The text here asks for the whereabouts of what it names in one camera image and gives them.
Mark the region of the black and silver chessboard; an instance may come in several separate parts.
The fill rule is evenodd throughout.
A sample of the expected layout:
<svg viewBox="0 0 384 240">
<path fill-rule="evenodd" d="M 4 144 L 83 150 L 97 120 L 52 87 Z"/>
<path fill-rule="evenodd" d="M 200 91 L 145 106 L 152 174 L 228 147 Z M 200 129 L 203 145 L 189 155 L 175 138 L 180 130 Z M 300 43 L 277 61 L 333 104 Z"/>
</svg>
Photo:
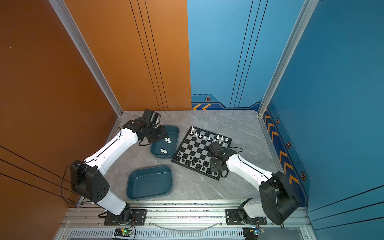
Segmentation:
<svg viewBox="0 0 384 240">
<path fill-rule="evenodd" d="M 216 139 L 217 135 L 219 135 L 219 134 L 216 134 L 216 133 L 213 133 L 213 132 L 210 132 L 210 131 L 208 131 L 208 130 L 204 130 L 204 129 L 201 129 L 201 128 L 198 128 L 198 127 L 194 127 L 194 128 L 195 128 L 195 131 L 194 131 L 193 133 L 194 133 L 194 134 L 195 134 L 195 133 L 198 133 L 198 136 L 195 137 L 194 134 L 193 134 L 193 135 L 190 135 L 191 128 L 192 128 L 192 127 L 189 128 L 189 131 L 187 132 L 186 136 L 185 136 L 184 139 L 182 140 L 182 142 L 181 142 L 181 144 L 180 144 L 178 150 L 176 151 L 175 156 L 172 158 L 171 162 L 173 162 L 173 163 L 175 163 L 175 164 L 177 164 L 177 165 L 180 165 L 180 166 L 182 166 L 182 167 L 185 167 L 185 168 L 187 168 L 187 169 L 189 169 L 189 170 L 192 170 L 192 171 L 195 171 L 195 172 L 197 172 L 197 173 L 200 173 L 200 174 L 202 174 L 202 175 L 205 175 L 205 176 L 207 176 L 207 177 L 210 177 L 210 178 L 212 178 L 212 179 L 219 180 L 220 177 L 221 177 L 221 173 L 220 173 L 220 172 L 217 172 L 217 175 L 216 175 L 216 176 L 213 175 L 213 172 L 212 172 L 212 171 L 211 171 L 210 174 L 207 174 L 207 173 L 206 173 L 207 169 L 210 169 L 210 170 L 211 170 L 211 167 L 210 167 L 210 159 L 211 159 L 211 157 L 209 157 L 208 146 L 209 146 L 211 143 L 213 143 L 213 140 Z M 216 141 L 217 141 L 217 142 L 218 142 L 218 141 L 221 141 L 221 137 L 222 137 L 222 136 L 223 136 L 223 135 L 220 135 L 220 139 L 219 139 L 219 140 L 216 139 Z M 227 137 L 227 136 L 223 136 L 223 137 L 224 137 L 224 140 L 221 141 L 221 142 L 222 142 L 222 143 L 221 143 L 221 146 L 222 146 L 223 143 L 226 143 L 227 146 L 226 146 L 225 148 L 226 148 L 226 149 L 229 149 L 230 146 L 231 146 L 231 143 L 232 143 L 232 138 Z M 183 158 L 183 154 L 187 154 L 187 155 L 188 155 L 188 157 L 185 159 L 185 162 L 186 162 L 186 161 L 190 161 L 191 163 L 190 163 L 189 166 L 185 165 L 185 162 L 184 162 L 184 163 L 181 163 L 181 162 L 180 162 L 181 159 L 184 159 L 184 158 Z M 175 161 L 175 158 L 176 158 L 176 157 L 180 157 L 180 161 L 179 161 L 179 162 Z M 197 163 L 194 162 L 194 158 L 197 158 L 197 159 L 198 159 L 198 162 L 197 162 Z M 204 161 L 207 161 L 207 162 L 209 163 L 209 166 L 208 166 L 208 167 L 205 167 L 205 168 L 206 168 L 205 171 L 202 171 L 202 167 L 204 167 L 204 166 L 203 166 L 203 164 L 199 164 L 199 161 L 200 161 L 200 160 L 203 161 L 203 163 L 204 163 Z M 195 167 L 194 167 L 194 168 L 191 167 L 191 164 L 192 164 L 192 163 L 195 163 Z M 196 169 L 196 166 L 197 166 L 197 165 L 201 165 L 201 169 L 200 169 L 200 170 Z"/>
</svg>

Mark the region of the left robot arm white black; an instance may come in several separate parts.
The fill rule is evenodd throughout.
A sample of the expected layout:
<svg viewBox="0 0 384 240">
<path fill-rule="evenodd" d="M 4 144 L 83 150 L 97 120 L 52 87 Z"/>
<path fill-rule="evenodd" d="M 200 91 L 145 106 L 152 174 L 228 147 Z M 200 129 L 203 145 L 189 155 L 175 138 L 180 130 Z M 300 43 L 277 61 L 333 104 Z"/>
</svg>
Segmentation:
<svg viewBox="0 0 384 240">
<path fill-rule="evenodd" d="M 130 205 L 110 190 L 105 174 L 114 162 L 131 146 L 147 146 L 168 137 L 165 126 L 160 125 L 161 115 L 145 110 L 140 118 L 125 123 L 113 137 L 95 154 L 84 161 L 76 160 L 70 165 L 72 191 L 102 207 L 119 224 L 132 218 Z"/>
</svg>

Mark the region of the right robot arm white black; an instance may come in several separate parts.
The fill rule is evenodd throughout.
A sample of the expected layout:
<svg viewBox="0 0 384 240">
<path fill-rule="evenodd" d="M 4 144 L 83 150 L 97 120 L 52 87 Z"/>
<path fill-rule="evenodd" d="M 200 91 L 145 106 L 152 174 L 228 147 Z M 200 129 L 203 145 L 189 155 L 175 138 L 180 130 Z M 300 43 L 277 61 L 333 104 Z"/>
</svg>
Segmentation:
<svg viewBox="0 0 384 240">
<path fill-rule="evenodd" d="M 238 207 L 240 221 L 245 225 L 256 223 L 256 218 L 267 218 L 284 227 L 284 221 L 299 207 L 299 200 L 287 176 L 278 171 L 272 173 L 245 160 L 239 152 L 225 149 L 214 142 L 208 146 L 213 171 L 232 172 L 258 189 L 259 201 L 245 200 Z"/>
</svg>

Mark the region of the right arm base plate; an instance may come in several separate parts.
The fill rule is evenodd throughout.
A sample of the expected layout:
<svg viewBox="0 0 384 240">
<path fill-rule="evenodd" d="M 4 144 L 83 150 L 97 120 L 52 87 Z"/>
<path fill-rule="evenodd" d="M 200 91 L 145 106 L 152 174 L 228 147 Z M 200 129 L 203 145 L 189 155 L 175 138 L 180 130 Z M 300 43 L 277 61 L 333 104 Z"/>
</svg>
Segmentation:
<svg viewBox="0 0 384 240">
<path fill-rule="evenodd" d="M 234 225 L 255 225 L 255 226 L 266 226 L 267 218 L 257 217 L 253 219 L 242 220 L 238 209 L 226 209 L 226 223 L 229 226 Z"/>
</svg>

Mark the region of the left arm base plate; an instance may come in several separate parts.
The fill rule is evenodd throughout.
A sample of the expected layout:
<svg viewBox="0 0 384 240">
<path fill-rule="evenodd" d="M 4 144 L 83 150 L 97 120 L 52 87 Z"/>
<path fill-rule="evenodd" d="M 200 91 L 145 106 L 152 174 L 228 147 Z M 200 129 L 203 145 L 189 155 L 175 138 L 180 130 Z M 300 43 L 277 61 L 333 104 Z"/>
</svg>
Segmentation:
<svg viewBox="0 0 384 240">
<path fill-rule="evenodd" d="M 130 209 L 120 216 L 115 216 L 107 212 L 105 216 L 105 226 L 144 226 L 147 218 L 146 209 Z"/>
</svg>

